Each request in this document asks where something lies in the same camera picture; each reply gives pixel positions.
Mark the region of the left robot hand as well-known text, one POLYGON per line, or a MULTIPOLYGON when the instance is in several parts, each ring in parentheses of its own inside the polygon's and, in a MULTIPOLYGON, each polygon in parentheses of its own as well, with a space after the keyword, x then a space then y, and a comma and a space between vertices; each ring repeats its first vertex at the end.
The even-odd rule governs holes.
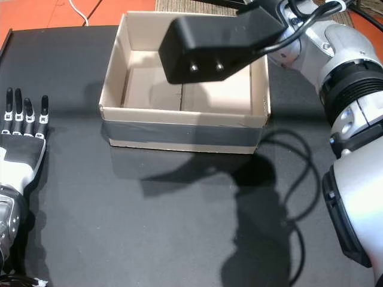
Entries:
POLYGON ((23 194, 34 181, 47 145, 49 99, 41 98, 36 113, 21 89, 6 91, 4 120, 1 124, 1 185, 23 194))

